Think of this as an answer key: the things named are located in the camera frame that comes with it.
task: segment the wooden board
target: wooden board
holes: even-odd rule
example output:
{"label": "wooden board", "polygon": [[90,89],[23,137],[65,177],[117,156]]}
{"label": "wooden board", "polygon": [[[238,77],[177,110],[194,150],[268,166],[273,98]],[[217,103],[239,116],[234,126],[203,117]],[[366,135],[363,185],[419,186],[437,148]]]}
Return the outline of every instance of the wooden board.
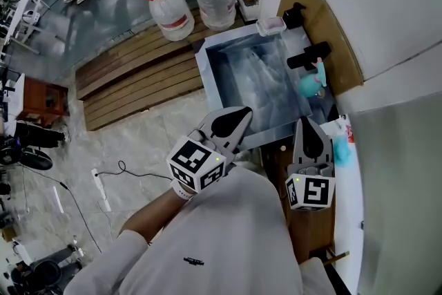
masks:
{"label": "wooden board", "polygon": [[349,89],[363,84],[362,72],[356,56],[343,29],[325,0],[281,0],[278,16],[290,9],[295,2],[307,7],[304,10],[305,32],[312,44],[328,42],[331,53],[325,59],[327,83],[333,94],[339,95]]}
{"label": "wooden board", "polygon": [[[181,41],[170,42],[161,35],[157,26],[153,26],[136,40],[124,41],[93,59],[76,73],[77,98],[85,100],[92,97],[141,69],[188,51],[193,42],[216,33],[201,22],[199,15],[195,16],[195,20],[192,34]],[[237,19],[231,28],[240,26],[243,22]]]}
{"label": "wooden board", "polygon": [[136,112],[144,111],[149,107],[168,101],[174,97],[184,95],[185,93],[190,93],[191,91],[202,87],[202,80],[198,73],[197,77],[184,80],[175,85],[151,93],[150,95],[142,97],[134,102],[131,102],[130,104],[119,107],[114,111],[97,118],[96,120],[88,120],[86,121],[86,128],[88,131],[96,131],[97,129],[122,120],[123,118],[128,117]]}
{"label": "wooden board", "polygon": [[141,70],[86,99],[86,128],[96,131],[202,87],[195,54],[190,50]]}

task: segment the wooden cabinet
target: wooden cabinet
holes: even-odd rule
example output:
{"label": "wooden cabinet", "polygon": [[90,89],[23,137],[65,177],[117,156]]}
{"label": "wooden cabinet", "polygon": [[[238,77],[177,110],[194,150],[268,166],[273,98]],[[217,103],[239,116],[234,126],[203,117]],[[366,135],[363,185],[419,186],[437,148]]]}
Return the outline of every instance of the wooden cabinet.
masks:
{"label": "wooden cabinet", "polygon": [[67,88],[25,77],[23,110],[17,119],[47,127],[57,118],[69,115],[67,106]]}

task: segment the wooden pallet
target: wooden pallet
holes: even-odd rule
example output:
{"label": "wooden pallet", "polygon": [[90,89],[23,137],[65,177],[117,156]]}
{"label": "wooden pallet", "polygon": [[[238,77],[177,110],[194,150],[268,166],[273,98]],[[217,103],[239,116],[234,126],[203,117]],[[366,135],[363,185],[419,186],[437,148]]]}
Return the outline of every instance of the wooden pallet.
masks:
{"label": "wooden pallet", "polygon": [[106,88],[84,101],[88,131],[202,88],[193,51],[167,59]]}
{"label": "wooden pallet", "polygon": [[[237,19],[232,28],[243,26]],[[153,26],[111,48],[76,72],[88,131],[202,88],[192,43],[216,32],[195,16],[195,30],[170,42]]]}
{"label": "wooden pallet", "polygon": [[[82,66],[75,73],[77,98],[87,99],[140,69],[182,53],[193,42],[216,33],[202,23],[199,15],[194,18],[195,28],[186,39],[171,42],[163,37],[157,26],[153,26]],[[240,26],[243,22],[237,19],[232,28]]]}

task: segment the white power strip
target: white power strip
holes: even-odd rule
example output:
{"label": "white power strip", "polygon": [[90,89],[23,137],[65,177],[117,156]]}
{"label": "white power strip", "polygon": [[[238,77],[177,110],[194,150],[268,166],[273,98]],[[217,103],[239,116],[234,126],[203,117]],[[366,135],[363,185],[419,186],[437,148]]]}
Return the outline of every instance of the white power strip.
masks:
{"label": "white power strip", "polygon": [[92,177],[93,177],[93,179],[95,181],[95,184],[97,185],[97,188],[98,188],[99,192],[102,194],[102,198],[104,200],[104,206],[105,206],[106,210],[107,211],[112,211],[111,206],[109,205],[109,201],[107,200],[106,192],[104,191],[104,187],[103,187],[102,181],[100,180],[100,178],[98,176],[97,169],[93,169],[91,171],[91,173],[92,173]]}

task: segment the red label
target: red label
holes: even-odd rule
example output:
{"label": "red label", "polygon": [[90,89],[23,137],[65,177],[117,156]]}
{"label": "red label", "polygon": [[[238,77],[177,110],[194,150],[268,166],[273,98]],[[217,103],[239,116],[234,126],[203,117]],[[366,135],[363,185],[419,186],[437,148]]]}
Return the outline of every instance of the red label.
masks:
{"label": "red label", "polygon": [[175,28],[184,25],[187,21],[187,15],[184,15],[181,19],[175,21],[174,23],[162,23],[161,26],[164,28]]}

